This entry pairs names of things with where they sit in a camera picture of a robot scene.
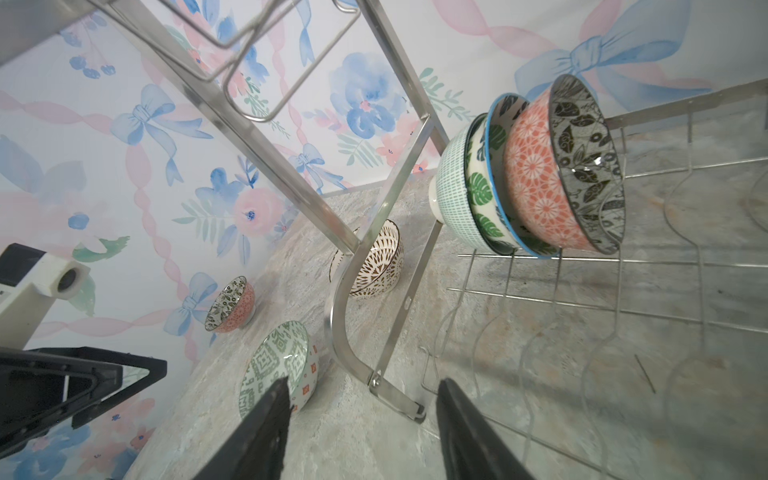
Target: floral wallpaper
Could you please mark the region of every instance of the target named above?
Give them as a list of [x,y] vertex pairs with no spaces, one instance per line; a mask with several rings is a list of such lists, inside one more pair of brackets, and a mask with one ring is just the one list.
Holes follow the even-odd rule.
[[[355,5],[354,0],[340,0]],[[734,0],[385,2],[449,135],[501,93],[531,99],[577,74],[608,115],[768,76],[768,4]],[[261,2],[176,0],[221,40]],[[230,53],[147,0],[207,72]],[[348,21],[302,0],[249,48],[228,86],[265,115]],[[714,28],[722,35],[711,35]],[[238,42],[233,47],[239,51]],[[384,180],[419,119],[362,20],[261,131],[319,194]],[[414,173],[435,168],[431,142]],[[19,242],[91,267],[28,348],[96,346],[168,361],[168,375],[77,430],[0,461],[0,478],[122,478],[216,335],[202,322],[251,280],[296,208],[98,12],[0,68],[0,249]],[[126,384],[143,375],[127,369]]]

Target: blue bow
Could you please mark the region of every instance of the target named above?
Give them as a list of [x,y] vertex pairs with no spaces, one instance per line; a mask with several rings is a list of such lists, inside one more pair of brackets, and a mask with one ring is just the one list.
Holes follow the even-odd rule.
[[205,310],[197,310],[197,307],[204,306],[201,303],[205,297],[215,292],[216,288],[218,288],[218,284],[214,279],[202,272],[195,273],[190,280],[190,294],[181,303],[181,308],[170,313],[165,320],[163,330],[171,335],[182,336],[190,328],[190,321],[193,316],[200,323],[205,321],[210,306],[207,306],[208,308]]
[[324,169],[316,166],[325,165],[326,161],[323,159],[323,156],[320,154],[317,148],[315,148],[314,145],[304,144],[303,153],[298,154],[295,157],[289,157],[288,161],[293,165],[294,168],[296,168],[296,171],[300,174],[303,173],[306,169],[306,172],[312,177],[313,180],[315,180],[315,183],[317,184],[316,190],[318,194],[323,193],[323,178],[336,185],[338,188],[346,190],[346,187],[344,187],[344,185],[341,183],[341,180],[344,177],[341,175],[332,174],[329,171],[325,171]]
[[707,93],[711,89],[646,84],[608,68],[671,56],[683,43],[689,17],[690,0],[638,0],[607,34],[589,38],[573,51],[550,50],[520,67],[515,72],[518,90],[534,99],[565,73],[587,84],[581,72],[594,68],[603,87],[628,111]]
[[141,104],[136,105],[134,111],[130,114],[120,114],[113,121],[109,130],[112,134],[129,145],[138,145],[144,136],[144,129],[147,130],[152,138],[168,153],[167,165],[165,166],[165,178],[168,185],[174,184],[174,179],[180,182],[182,180],[179,170],[174,162],[176,154],[176,142],[164,130],[150,124],[150,121],[165,127],[169,130],[178,132],[182,135],[195,138],[213,138],[198,128],[203,122],[202,118],[195,120],[173,121],[161,118],[162,115],[170,113],[176,109],[176,105],[165,94],[165,92],[155,84],[149,84],[141,89]]
[[306,30],[312,19],[310,1],[302,0],[297,3],[296,10],[299,11],[301,22],[304,25],[304,29],[301,31],[301,35],[299,35],[299,55],[301,55],[301,65],[306,67],[307,62],[315,61],[315,54],[312,53],[312,44],[310,44],[310,34]]

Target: stainless steel dish rack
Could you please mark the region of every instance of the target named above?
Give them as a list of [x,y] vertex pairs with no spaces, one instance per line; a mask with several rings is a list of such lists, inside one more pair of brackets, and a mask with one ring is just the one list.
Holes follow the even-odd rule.
[[[408,57],[397,38],[392,24],[384,12],[379,0],[357,0],[358,8],[339,3],[338,0],[331,0],[339,12],[343,15],[351,15],[346,26],[336,35],[325,49],[317,55],[316,60],[300,75],[294,86],[289,89],[287,94],[276,104],[276,107],[266,116],[256,117],[240,110],[232,97],[228,93],[227,85],[231,81],[240,63],[242,62],[249,47],[255,43],[261,36],[275,25],[291,8],[296,6],[298,0],[269,0],[262,12],[253,20],[248,22],[239,32],[226,42],[218,41],[208,32],[199,28],[194,22],[184,17],[177,10],[174,2],[171,0],[158,0],[164,7],[169,8],[184,20],[190,27],[203,35],[212,45],[219,48],[231,48],[236,42],[243,44],[242,48],[233,51],[230,60],[219,66],[213,73],[204,74],[199,66],[189,57],[181,46],[171,37],[163,25],[142,3],[141,0],[10,0],[0,4],[0,35],[2,36],[2,46],[0,46],[0,64],[19,55],[24,50],[36,45],[49,35],[61,30],[74,20],[98,8],[108,17],[124,28],[130,35],[127,37],[135,44],[143,55],[151,58],[165,76],[174,85],[179,88],[187,98],[201,112],[221,130],[227,138],[259,169],[265,174],[274,185],[286,195],[286,197],[296,205],[341,251],[345,253],[344,261],[333,277],[331,289],[326,301],[326,339],[333,352],[336,361],[354,378],[368,386],[369,391],[385,404],[395,411],[407,416],[408,418],[421,422],[425,418],[425,408],[413,399],[409,398],[401,390],[397,389],[390,381],[385,378],[387,366],[395,350],[396,343],[402,332],[404,323],[409,314],[416,291],[422,280],[422,276],[427,269],[432,250],[440,234],[442,224],[435,222],[429,238],[423,248],[422,255],[411,277],[406,294],[402,299],[399,310],[392,324],[389,337],[386,340],[384,349],[381,352],[378,362],[371,367],[366,365],[353,352],[349,344],[346,332],[345,315],[347,308],[348,293],[352,287],[363,261],[365,260],[373,242],[380,231],[384,221],[408,179],[412,168],[419,157],[426,141],[431,138],[437,151],[441,154],[448,143],[448,138],[435,109],[429,101],[429,98],[422,87],[419,77],[411,65]],[[369,209],[364,225],[360,228],[362,235],[358,238],[352,228],[340,220],[324,199],[311,188],[305,180],[285,161],[278,150],[264,137],[257,129],[254,122],[271,121],[282,107],[286,105],[291,95],[296,92],[300,85],[311,75],[313,69],[326,57],[333,46],[344,36],[359,16],[364,17],[368,22],[376,40],[381,46],[385,56],[391,64],[397,78],[404,88],[412,106],[415,108],[421,118],[421,126],[416,134],[412,135],[411,141],[406,147],[397,164],[392,169],[386,182],[383,184],[379,196],[373,207]],[[684,325],[694,325],[699,329],[698,347],[690,351],[677,365],[671,369],[664,386],[658,386],[663,392],[664,414],[669,415],[669,391],[678,380],[680,373],[692,362],[708,361],[708,338],[714,329],[725,329],[749,334],[767,334],[766,325],[744,325],[735,322],[710,321],[705,314],[704,298],[705,291],[705,272],[715,268],[736,268],[745,271],[768,272],[768,261],[763,262],[745,262],[733,260],[730,255],[722,256],[723,260],[710,260],[703,251],[703,247],[696,240],[691,239],[679,227],[676,227],[676,220],[671,218],[670,199],[674,199],[676,192],[684,189],[695,172],[699,170],[714,170],[728,168],[737,165],[761,164],[768,161],[768,157],[753,157],[744,160],[732,159],[717,164],[698,164],[695,161],[694,150],[694,116],[700,112],[709,111],[719,105],[733,104],[744,101],[756,96],[765,95],[768,91],[768,81],[756,81],[751,84],[745,84],[734,88],[714,93],[702,95],[690,100],[678,101],[671,104],[661,105],[655,108],[649,108],[643,111],[636,111],[630,114],[620,115],[607,120],[609,127],[614,131],[614,138],[621,139],[620,150],[623,149],[624,172],[627,172],[627,135],[626,130],[635,128],[638,125],[650,124],[663,119],[683,118],[683,124],[687,125],[687,155],[681,165],[673,167],[662,167],[657,170],[647,170],[637,173],[626,174],[624,186],[630,188],[633,182],[638,182],[649,177],[666,177],[674,174],[685,174],[667,193],[664,198],[661,210],[665,224],[674,232],[682,246],[688,248],[692,255],[682,256],[681,259],[667,259],[663,255],[644,255],[645,258],[631,257],[625,253],[625,247],[613,257],[588,257],[588,256],[569,256],[561,255],[553,260],[537,260],[533,257],[513,255],[512,257],[500,257],[496,255],[480,255],[477,253],[468,253],[459,255],[468,257],[469,267],[463,286],[450,287],[448,290],[458,292],[458,301],[456,307],[444,319],[442,328],[436,333],[435,342],[431,348],[424,348],[428,354],[425,364],[425,379],[422,386],[425,389],[436,392],[436,386],[428,385],[426,379],[430,363],[433,366],[435,375],[439,378],[438,362],[441,361],[445,352],[446,344],[451,339],[451,334],[455,330],[457,312],[462,306],[462,299],[469,296],[495,297],[503,300],[506,307],[511,311],[513,303],[546,305],[549,321],[541,324],[541,327],[529,336],[526,344],[523,345],[521,355],[518,361],[517,377],[521,387],[522,396],[527,409],[529,422],[521,427],[510,424],[499,419],[491,413],[486,416],[496,424],[505,427],[507,430],[515,432],[524,439],[525,446],[522,452],[522,460],[525,462],[528,457],[530,445],[537,444],[547,449],[557,452],[559,455],[574,460],[589,469],[600,472],[601,476],[612,478],[624,478],[622,475],[614,473],[609,465],[608,449],[609,440],[601,434],[601,429],[593,419],[590,412],[590,402],[584,394],[587,388],[586,373],[594,366],[594,359],[602,349],[605,349],[612,341],[621,336],[620,318],[621,316],[635,316],[642,318],[651,318],[663,320],[664,322],[680,323]],[[754,214],[754,191],[757,185],[763,180],[766,173],[756,175],[755,181],[748,189],[745,200],[746,211],[753,218],[754,226],[757,229],[768,233],[768,227],[764,220]],[[468,281],[472,274],[472,265],[478,261],[487,259],[498,259],[499,262],[508,262],[508,269],[505,278],[505,288],[503,291],[491,291],[482,289],[468,288]],[[512,272],[521,262],[536,262],[537,266],[555,265],[554,273],[554,292],[549,296],[536,296],[522,294],[521,289],[515,287],[510,290]],[[568,265],[580,264],[591,266],[611,266],[616,270],[616,280],[612,282],[613,303],[587,303],[585,301],[563,300],[558,297],[558,288],[561,288],[561,271]],[[675,267],[675,268],[693,268],[696,271],[697,291],[694,302],[697,308],[689,313],[654,313],[650,310],[638,309],[636,306],[627,305],[622,296],[622,275],[630,266],[648,266],[648,267]],[[608,329],[607,335],[601,337],[596,343],[590,354],[586,358],[586,363],[581,368],[581,374],[578,376],[581,382],[580,404],[584,411],[588,413],[590,425],[597,432],[597,444],[600,446],[599,461],[586,458],[587,455],[573,453],[568,449],[562,448],[553,442],[543,439],[535,434],[535,420],[537,419],[534,409],[526,394],[526,385],[524,381],[525,362],[531,350],[531,345],[536,339],[541,338],[556,328],[562,321],[558,319],[555,310],[579,309],[589,310],[595,313],[609,313],[613,316],[612,327]],[[494,317],[484,323],[484,326],[476,334],[474,344],[472,345],[472,375],[475,377],[475,385],[478,394],[480,386],[475,371],[475,350],[481,340],[483,332],[493,324],[498,317]],[[645,372],[646,378],[650,383],[650,377]]]

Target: ceramic bowl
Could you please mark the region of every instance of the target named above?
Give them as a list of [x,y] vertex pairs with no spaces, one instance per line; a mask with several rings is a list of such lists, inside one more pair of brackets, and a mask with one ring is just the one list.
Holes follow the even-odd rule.
[[275,380],[288,377],[291,412],[301,410],[317,386],[317,343],[300,322],[285,322],[264,339],[240,384],[240,417],[259,402]]
[[210,306],[205,317],[205,330],[227,333],[245,325],[253,317],[255,299],[253,287],[244,276],[232,280]]
[[[624,235],[621,170],[597,104],[576,77],[562,75],[523,112],[504,159],[512,205],[536,237],[564,248],[618,249]],[[621,235],[601,226],[601,210],[621,212],[609,220]]]
[[[496,253],[509,255],[522,248],[535,257],[550,257],[557,249],[525,229],[503,181],[508,132],[527,106],[523,97],[501,95],[491,105],[481,127],[472,134],[465,172],[469,204],[475,224]],[[499,185],[495,181],[497,176],[502,179]]]
[[[379,231],[373,247],[362,264],[349,296],[375,296],[389,292],[397,285],[402,271],[402,240],[395,222],[387,219]],[[341,265],[343,255],[337,250],[331,260],[328,281],[331,281],[336,269]]]
[[437,175],[429,186],[429,206],[435,218],[447,225],[464,244],[480,252],[491,253],[493,250],[483,239],[472,216],[464,175],[469,138],[479,129],[484,118],[485,114],[479,115],[448,142],[440,157]]

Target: metal frame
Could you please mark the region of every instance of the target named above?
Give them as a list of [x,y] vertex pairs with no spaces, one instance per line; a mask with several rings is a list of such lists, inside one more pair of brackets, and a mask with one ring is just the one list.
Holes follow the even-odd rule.
[[[387,18],[386,13],[379,0],[358,0],[358,8],[350,8],[341,5],[338,0],[332,0],[336,8],[344,14],[354,14],[354,18],[344,27],[344,29],[331,41],[331,43],[318,55],[314,63],[310,65],[299,77],[298,81],[291,87],[287,94],[278,102],[276,108],[266,117],[256,118],[252,115],[245,114],[234,103],[232,98],[227,92],[227,84],[231,81],[236,70],[239,68],[241,61],[244,58],[245,53],[250,46],[264,33],[266,33],[273,25],[279,22],[282,17],[296,5],[297,0],[292,0],[291,5],[285,7],[284,10],[278,12],[275,15],[276,9],[286,0],[270,0],[262,12],[254,19],[246,23],[237,34],[226,42],[218,41],[211,36],[207,31],[195,25],[190,19],[181,14],[174,6],[171,0],[159,0],[165,7],[170,8],[173,12],[177,13],[179,17],[184,20],[190,27],[194,28],[198,33],[203,35],[211,44],[221,48],[230,48],[239,44],[242,38],[248,39],[244,42],[244,48],[240,48],[240,51],[234,55],[230,60],[220,65],[214,73],[206,75],[202,72],[199,66],[192,61],[182,47],[176,43],[171,35],[166,31],[163,25],[155,18],[155,16],[147,9],[141,0],[46,0],[45,5],[50,8],[51,12],[68,12],[68,19],[70,21],[74,18],[72,12],[87,12],[89,7],[98,7],[112,20],[117,22],[125,30],[127,38],[141,51],[141,53],[153,60],[156,66],[162,71],[162,73],[177,87],[185,96],[192,102],[192,104],[200,109],[200,111],[208,118],[213,125],[215,125],[224,135],[237,147],[243,154],[252,161],[264,175],[273,182],[273,184],[281,191],[286,197],[296,205],[299,210],[304,213],[315,226],[317,226],[326,237],[329,238],[344,254],[344,260],[340,268],[336,271],[336,275],[333,277],[331,291],[326,301],[326,338],[329,341],[333,355],[336,357],[336,361],[347,370],[353,377],[363,382],[369,387],[369,391],[377,398],[381,399],[385,404],[392,407],[397,412],[408,416],[411,419],[420,422],[424,419],[424,407],[417,402],[410,399],[403,392],[400,392],[395,386],[388,382],[384,378],[389,360],[391,359],[392,352],[395,349],[397,340],[402,332],[403,324],[408,316],[410,306],[415,297],[416,290],[421,282],[422,275],[427,266],[429,258],[432,254],[432,249],[435,246],[435,242],[439,236],[442,224],[435,222],[432,227],[432,232],[429,235],[429,239],[426,242],[422,256],[419,263],[412,275],[409,287],[406,291],[405,298],[402,301],[400,309],[395,317],[392,325],[389,338],[386,341],[382,355],[379,357],[379,361],[375,368],[366,365],[360,360],[352,350],[349,344],[348,337],[346,335],[346,305],[349,290],[353,284],[353,281],[359,272],[360,267],[370,247],[373,244],[376,235],[381,229],[384,220],[392,209],[393,204],[397,200],[397,197],[402,190],[403,184],[406,182],[411,169],[418,158],[421,150],[423,149],[426,141],[431,138],[433,144],[437,148],[437,151],[441,154],[448,143],[448,137],[445,133],[440,120],[435,113],[435,109],[429,101],[429,98],[421,86],[419,77],[416,74],[413,66],[411,65],[406,52],[397,38],[392,24]],[[391,64],[398,80],[405,89],[409,100],[418,113],[422,124],[417,135],[412,136],[406,150],[400,157],[397,164],[392,169],[392,172],[388,176],[383,188],[380,190],[379,197],[376,200],[374,208],[371,209],[371,213],[367,218],[364,228],[360,230],[361,237],[358,238],[352,231],[352,229],[346,225],[336,215],[333,210],[326,204],[322,197],[310,187],[307,182],[285,161],[280,152],[264,137],[264,135],[256,128],[254,121],[265,122],[269,121],[284,107],[290,96],[298,90],[301,84],[310,76],[312,70],[319,64],[320,61],[325,58],[330,49],[338,42],[339,39],[348,31],[353,22],[362,15],[369,27],[371,28],[377,42],[381,46],[384,55],[387,57]],[[51,32],[42,28],[32,29],[35,35],[38,35],[38,41],[42,41],[47,38]],[[19,46],[13,48],[29,48],[29,42],[25,43],[26,46]],[[11,58],[14,55],[18,55],[20,51],[3,51],[5,58]],[[225,74],[223,81],[224,88],[216,85],[215,80],[219,75]],[[654,121],[661,118],[669,118],[676,115],[687,114],[689,120],[690,131],[690,119],[691,114],[694,111],[701,111],[713,106],[724,104],[728,102],[742,100],[757,94],[765,94],[768,88],[768,81],[756,81],[751,84],[741,85],[735,88],[729,88],[724,91],[720,91],[714,94],[702,95],[696,97],[693,100],[678,101],[672,104],[661,105],[660,107],[650,108],[643,111],[632,112],[630,114],[621,115],[615,118],[607,119],[610,128],[622,128],[622,138],[624,134],[624,127],[628,127],[633,124],[640,124],[647,121]],[[726,165],[733,165],[738,163],[748,163],[764,161],[768,157],[748,159],[744,161],[734,161],[725,164],[710,165],[706,167],[694,167],[689,162],[687,168],[684,169],[670,169],[658,172],[650,172],[645,174],[630,175],[627,179],[634,177],[643,177],[647,175],[655,174],[668,174],[673,172],[687,171],[688,177],[693,173],[693,170],[700,168],[712,168],[721,167]],[[757,181],[760,181],[765,176],[763,174]],[[748,211],[752,212],[752,207],[748,202]],[[766,225],[762,224],[758,219],[755,223],[768,231]],[[698,245],[692,243],[697,251],[700,250]],[[474,253],[470,261],[470,271],[474,258],[477,257]],[[511,264],[514,261],[513,257],[510,258],[510,272]],[[558,265],[561,265],[564,261],[610,261],[617,262],[619,271],[625,263],[639,262],[639,263],[653,263],[646,262],[644,260],[628,260],[624,259],[621,255],[616,258],[578,258],[578,257],[563,257],[562,255],[557,258]],[[666,262],[665,264],[689,264],[682,262]],[[693,263],[698,266],[700,272],[700,278],[703,275],[702,271],[705,266],[719,266],[720,264],[705,263],[701,259],[699,254],[697,262]],[[766,265],[751,265],[751,264],[727,264],[728,266],[738,266],[743,268],[767,268]],[[484,294],[496,296],[498,294],[479,292],[466,289],[466,280],[464,286],[458,290],[459,303],[465,293],[471,294]],[[604,307],[586,304],[576,303],[564,303],[559,302],[553,296],[550,300],[537,299],[524,296],[510,295],[505,292],[503,297],[505,299],[527,300],[536,302],[546,302],[552,305],[552,308],[556,308],[560,305],[577,306],[581,308],[588,308],[593,310],[603,310]],[[646,315],[646,313],[634,312],[631,310],[621,309],[619,302],[617,302],[613,310],[614,314],[618,316],[619,313],[630,313],[634,315]],[[455,311],[452,311],[451,322],[449,324],[448,334],[455,320]],[[702,318],[687,318],[687,317],[673,317],[673,316],[658,316],[660,318],[666,318],[673,321],[681,321],[686,323],[699,323],[702,325],[703,338],[706,336],[706,331],[710,327],[719,328],[733,328],[733,329],[748,329],[749,331],[758,333],[768,333],[768,330],[737,326],[729,323],[714,323],[707,322]],[[445,347],[448,334],[446,334],[445,340],[442,344],[442,348]],[[439,355],[435,355],[427,350],[429,358],[437,359]],[[497,420],[490,419],[493,422],[501,423]],[[515,431],[514,428],[508,425],[503,425],[510,430]],[[579,459],[575,455],[568,452],[561,451],[554,445],[548,445],[541,439],[535,438],[531,435],[531,429],[528,432],[518,432],[526,437],[526,445],[530,442],[537,442],[550,449],[560,452],[562,455],[566,455],[578,462],[582,462],[585,465],[595,468],[598,471],[604,473],[604,475],[613,476],[610,472],[606,472],[605,464],[593,465],[584,459]]]
[[[466,277],[464,280],[464,284],[461,288],[455,288],[455,287],[449,287],[447,290],[449,291],[455,291],[459,292],[458,299],[456,300],[456,306],[445,316],[443,317],[437,331],[435,332],[435,337],[432,344],[432,349],[428,347],[419,347],[422,351],[424,351],[427,354],[425,365],[424,365],[424,371],[422,373],[422,387],[426,389],[427,391],[437,395],[438,390],[436,387],[432,387],[427,385],[426,383],[426,376],[427,371],[429,369],[429,363],[432,361],[433,367],[434,367],[434,374],[435,378],[439,381],[440,375],[438,371],[438,361],[440,360],[442,354],[445,351],[445,344],[448,342],[449,337],[451,336],[452,328],[455,322],[456,313],[458,311],[458,308],[462,304],[463,297],[465,293],[470,293],[472,295],[482,295],[482,296],[490,296],[490,297],[500,297],[505,302],[508,300],[524,300],[528,302],[537,302],[537,303],[548,303],[551,305],[551,313],[550,313],[550,319],[549,321],[544,324],[539,330],[537,330],[535,333],[531,335],[525,346],[523,347],[520,355],[520,359],[518,362],[518,368],[517,368],[517,377],[519,379],[519,386],[522,391],[523,400],[525,403],[525,407],[528,410],[529,414],[529,422],[528,427],[526,429],[520,429],[518,427],[515,427],[513,425],[509,425],[506,422],[503,422],[500,419],[495,418],[492,415],[483,414],[483,416],[489,420],[490,422],[495,423],[496,425],[509,430],[510,432],[516,433],[522,437],[525,438],[523,453],[521,456],[521,461],[523,465],[528,460],[528,453],[530,452],[531,444],[537,443],[541,446],[544,446],[547,449],[552,450],[553,452],[557,452],[560,455],[563,455],[570,460],[576,461],[596,472],[599,472],[601,475],[601,478],[614,478],[616,480],[625,480],[624,477],[616,474],[615,472],[611,472],[608,470],[607,467],[607,456],[608,456],[608,447],[605,441],[604,436],[602,435],[598,425],[594,422],[592,414],[589,411],[588,403],[587,403],[587,397],[586,397],[586,375],[585,373],[589,370],[592,360],[595,358],[595,356],[598,354],[598,351],[602,349],[604,346],[606,346],[611,340],[616,338],[618,336],[618,322],[621,317],[621,314],[628,314],[628,318],[634,318],[634,319],[640,319],[640,318],[657,318],[657,319],[666,319],[672,322],[682,322],[682,323],[688,323],[688,324],[697,324],[700,326],[700,345],[698,350],[691,353],[687,358],[680,361],[672,370],[670,371],[670,375],[667,377],[667,381],[665,382],[665,385],[662,389],[662,398],[663,398],[663,405],[664,405],[664,419],[666,420],[667,425],[667,434],[670,436],[670,438],[674,437],[674,433],[671,430],[671,421],[670,421],[670,392],[672,390],[672,387],[674,386],[674,383],[677,381],[677,377],[682,373],[685,366],[687,366],[691,362],[695,361],[701,361],[702,359],[706,359],[707,357],[707,334],[712,328],[720,328],[720,329],[731,329],[736,330],[740,332],[745,333],[759,333],[759,334],[768,334],[768,328],[758,327],[758,326],[745,326],[745,325],[739,325],[736,323],[725,323],[725,322],[714,322],[711,320],[708,320],[707,317],[704,315],[704,303],[703,303],[703,285],[704,285],[704,269],[705,267],[732,267],[732,268],[743,268],[743,269],[768,269],[768,264],[761,264],[761,263],[719,263],[719,262],[705,262],[702,258],[701,253],[701,246],[691,240],[690,238],[684,236],[674,225],[673,221],[670,221],[669,215],[668,215],[668,208],[670,199],[674,197],[677,190],[680,188],[681,185],[685,184],[690,177],[693,175],[695,170],[702,170],[702,169],[709,169],[709,168],[718,168],[718,167],[729,167],[734,165],[744,165],[744,164],[752,164],[756,162],[766,162],[768,164],[768,157],[757,157],[757,158],[749,158],[744,160],[734,160],[734,161],[728,161],[728,162],[722,162],[718,164],[711,164],[711,165],[704,165],[704,166],[693,166],[692,160],[693,160],[693,151],[692,151],[692,145],[693,145],[693,112],[694,111],[702,111],[706,110],[708,108],[713,108],[714,106],[720,105],[722,103],[728,103],[732,101],[740,101],[745,98],[750,98],[754,95],[763,94],[766,93],[766,86],[768,85],[768,81],[758,81],[753,82],[752,84],[747,85],[741,85],[738,87],[734,87],[731,89],[726,89],[725,91],[716,92],[713,94],[703,95],[701,97],[694,98],[692,100],[686,100],[684,101],[684,104],[686,105],[686,111],[685,114],[687,115],[687,166],[684,168],[670,168],[666,170],[658,170],[658,171],[652,171],[642,174],[632,174],[632,175],[626,175],[624,177],[624,181],[630,180],[632,178],[641,178],[641,177],[647,177],[649,175],[663,175],[663,174],[675,174],[675,173],[683,173],[687,172],[687,175],[680,179],[673,189],[670,191],[670,193],[666,196],[664,199],[664,207],[663,207],[663,213],[664,213],[664,220],[666,225],[676,234],[679,238],[686,240],[693,248],[695,248],[697,252],[697,260],[696,261],[663,261],[663,260],[635,260],[635,259],[626,259],[624,258],[623,252],[621,249],[619,249],[617,253],[617,258],[612,257],[564,257],[562,250],[560,254],[557,257],[553,257],[551,259],[537,259],[536,257],[531,257],[528,255],[517,255],[514,254],[512,256],[502,256],[502,255],[493,255],[493,254],[478,254],[476,251],[472,253],[463,253],[459,254],[459,257],[469,257],[469,266],[467,269]],[[624,172],[626,171],[626,161],[627,161],[627,144],[626,144],[626,137],[624,133],[624,125],[629,124],[640,124],[647,121],[655,121],[659,120],[661,118],[669,118],[672,116],[676,116],[680,113],[680,102],[676,102],[676,104],[667,104],[667,105],[661,105],[657,108],[651,108],[647,109],[646,111],[638,111],[626,115],[622,115],[620,117],[615,117],[608,119],[609,124],[618,127],[621,132],[621,143],[623,147],[623,162],[624,162]],[[759,227],[761,230],[766,231],[768,233],[768,229],[766,229],[765,224],[758,219],[754,212],[751,205],[751,197],[753,196],[753,192],[755,191],[755,188],[757,184],[768,174],[768,170],[764,171],[761,175],[757,176],[757,179],[754,181],[752,187],[747,191],[746,193],[746,210],[751,219],[754,221],[757,227]],[[475,261],[475,258],[498,258],[498,259],[508,259],[509,260],[509,268],[507,272],[507,279],[506,279],[506,286],[504,293],[493,293],[488,291],[482,291],[482,290],[470,290],[467,288],[467,282],[470,277],[470,274],[472,272],[472,266]],[[557,261],[558,267],[557,272],[554,276],[554,292],[552,293],[551,298],[538,298],[533,296],[522,296],[522,295],[513,295],[509,293],[509,282],[511,279],[512,274],[512,267],[515,263],[516,259],[530,259],[530,260],[540,260],[540,261]],[[593,305],[588,303],[575,303],[575,302],[564,302],[557,300],[557,294],[558,294],[558,285],[560,282],[560,273],[561,273],[561,267],[563,265],[563,262],[597,262],[597,263],[616,263],[617,264],[617,280],[616,280],[616,287],[615,287],[615,304],[613,307],[606,307],[606,306],[599,306],[599,305]],[[629,310],[621,307],[621,277],[622,277],[622,270],[625,264],[629,263],[642,263],[642,264],[654,264],[654,265],[672,265],[672,266],[697,266],[697,273],[698,273],[698,310],[699,313],[696,317],[685,317],[685,316],[673,316],[673,315],[663,315],[658,313],[650,313],[650,312],[642,312],[638,310]],[[584,410],[584,413],[588,419],[588,421],[591,424],[592,429],[596,432],[599,445],[601,447],[601,463],[600,465],[592,462],[591,460],[585,458],[584,456],[577,455],[573,452],[569,452],[566,449],[563,449],[557,445],[554,445],[542,438],[537,437],[536,435],[533,435],[533,428],[534,423],[536,420],[535,413],[533,408],[531,407],[531,403],[528,401],[528,395],[526,392],[525,387],[525,374],[524,374],[524,367],[525,367],[525,360],[528,357],[528,352],[531,344],[534,342],[534,340],[538,337],[543,335],[547,330],[549,330],[554,325],[558,324],[560,320],[558,320],[558,316],[556,315],[556,309],[559,306],[567,306],[567,307],[573,307],[573,308],[582,308],[582,309],[588,309],[588,310],[602,310],[602,311],[608,311],[614,313],[614,322],[613,322],[613,329],[612,332],[603,338],[590,352],[587,362],[584,365],[584,368],[581,370],[581,406]],[[475,337],[475,341],[473,343],[472,347],[472,355],[471,355],[471,368],[472,368],[472,378],[474,379],[475,388],[476,391],[480,392],[478,379],[477,379],[477,370],[475,368],[475,354],[477,350],[478,343],[480,341],[480,338],[482,337],[483,333],[486,331],[488,326],[490,326],[494,321],[496,321],[501,315],[498,315],[494,318],[491,318],[488,320],[488,322],[480,329],[478,335]],[[438,347],[438,338],[440,337],[441,331],[443,331],[443,327],[445,323],[448,322],[447,329],[445,329],[445,336],[443,338],[442,344],[440,347]],[[647,377],[647,373],[645,372],[645,369],[643,368],[642,364],[640,364],[640,367],[643,369],[644,375]]]

